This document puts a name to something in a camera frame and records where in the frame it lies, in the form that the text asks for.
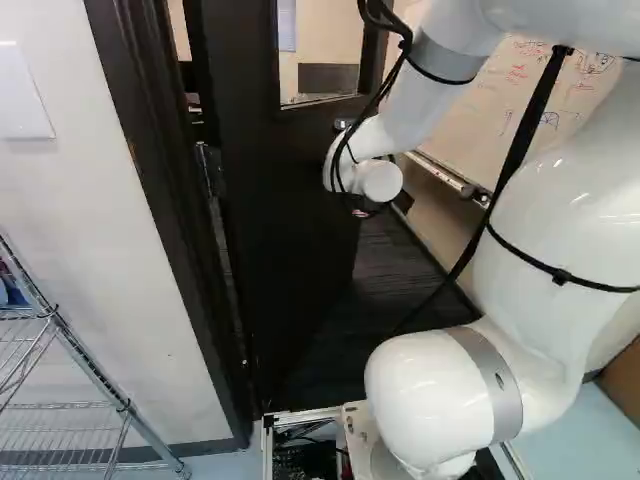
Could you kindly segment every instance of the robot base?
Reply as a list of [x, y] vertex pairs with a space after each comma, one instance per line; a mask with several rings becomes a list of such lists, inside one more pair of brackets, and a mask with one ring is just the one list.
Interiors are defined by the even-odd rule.
[[366, 401], [342, 407], [349, 459], [355, 480], [457, 480], [474, 464], [475, 452], [435, 466], [429, 472], [410, 471], [387, 449]]

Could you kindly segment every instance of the wire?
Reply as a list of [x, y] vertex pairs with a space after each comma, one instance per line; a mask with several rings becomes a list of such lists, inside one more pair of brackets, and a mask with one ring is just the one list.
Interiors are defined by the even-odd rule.
[[551, 92], [553, 91], [553, 87], [562, 68], [564, 59], [572, 53], [573, 49], [569, 47], [559, 45], [553, 47], [551, 58], [549, 59], [549, 62], [547, 63], [547, 66], [545, 67], [544, 72], [542, 73], [542, 76], [540, 77], [540, 80], [538, 81], [538, 84], [533, 91], [533, 94], [531, 95], [529, 104], [527, 105], [527, 108], [522, 115], [522, 119], [520, 120], [518, 129], [516, 130], [515, 136], [513, 137], [511, 147], [509, 148], [507, 157], [504, 161], [504, 164], [502, 165], [502, 170], [500, 171], [498, 182], [491, 198], [491, 203], [489, 203], [489, 206], [482, 216], [480, 224], [473, 233], [471, 240], [469, 240], [469, 243], [460, 255], [460, 258], [458, 258], [455, 265], [445, 276], [442, 283], [440, 283], [440, 285], [438, 285], [438, 287], [431, 294], [429, 294], [427, 298], [420, 302], [418, 306], [411, 310], [406, 316], [401, 318], [400, 321], [391, 330], [391, 332], [386, 336], [386, 338], [397, 335], [404, 326], [408, 325], [426, 307], [431, 305], [431, 303], [433, 303], [437, 296], [443, 290], [445, 290], [446, 287], [453, 285], [462, 271], [469, 264], [471, 258], [473, 258], [473, 255], [478, 248], [478, 244], [480, 243], [480, 239], [482, 238], [482, 234], [484, 233], [484, 229], [489, 223], [489, 218], [491, 217], [491, 213], [493, 212], [498, 198], [502, 194], [502, 191], [506, 187], [507, 182], [509, 181], [511, 176], [518, 170], [518, 168], [522, 164], [522, 161], [524, 160], [524, 157], [529, 150], [529, 146], [531, 145], [533, 136], [535, 135], [538, 125], [540, 124], [540, 118], [542, 118], [542, 114], [544, 113], [547, 101], [551, 96]]
[[[316, 440], [315, 438], [311, 438], [311, 437], [297, 437], [296, 440], [306, 440], [307, 442], [311, 442], [311, 443], [317, 443], [318, 445], [325, 445], [327, 440], [325, 441], [321, 441], [321, 440]], [[347, 452], [346, 450], [342, 449], [342, 448], [338, 448], [338, 447], [334, 447], [336, 452], [341, 453], [343, 455], [346, 455], [347, 457], [349, 456], [349, 452]]]

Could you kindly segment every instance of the glass panel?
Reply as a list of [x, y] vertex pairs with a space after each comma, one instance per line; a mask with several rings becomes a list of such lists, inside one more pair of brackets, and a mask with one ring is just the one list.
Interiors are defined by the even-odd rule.
[[280, 103], [356, 94], [363, 23], [354, 0], [276, 0]]

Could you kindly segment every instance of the beige wall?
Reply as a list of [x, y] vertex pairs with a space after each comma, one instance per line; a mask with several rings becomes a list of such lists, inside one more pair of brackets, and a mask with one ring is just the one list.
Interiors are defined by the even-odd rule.
[[[407, 220], [436, 260], [449, 270], [471, 239], [483, 210], [460, 200], [457, 192], [407, 157], [399, 156], [398, 164], [404, 173], [404, 189], [415, 200]], [[473, 298], [469, 267], [458, 284]]]
[[190, 62], [191, 48], [189, 47], [189, 35], [184, 19], [182, 0], [167, 0], [167, 5], [169, 7], [169, 17], [171, 18], [171, 26], [173, 27], [173, 40], [178, 53], [178, 60]]
[[[83, 1], [0, 0], [0, 11], [0, 40], [20, 45], [56, 132], [55, 140], [0, 140], [0, 227], [165, 441], [231, 437]], [[49, 400], [83, 392], [77, 376], [59, 370], [46, 378]]]

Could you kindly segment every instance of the metal wire rack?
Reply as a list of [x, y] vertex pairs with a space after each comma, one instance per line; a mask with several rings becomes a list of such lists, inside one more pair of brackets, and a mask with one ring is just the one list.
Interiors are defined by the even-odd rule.
[[[1, 235], [0, 280], [20, 298], [18, 304], [0, 307], [0, 480], [189, 479], [189, 469], [109, 380]], [[54, 342], [62, 345], [105, 400], [12, 403]], [[162, 462], [119, 463], [131, 427]]]

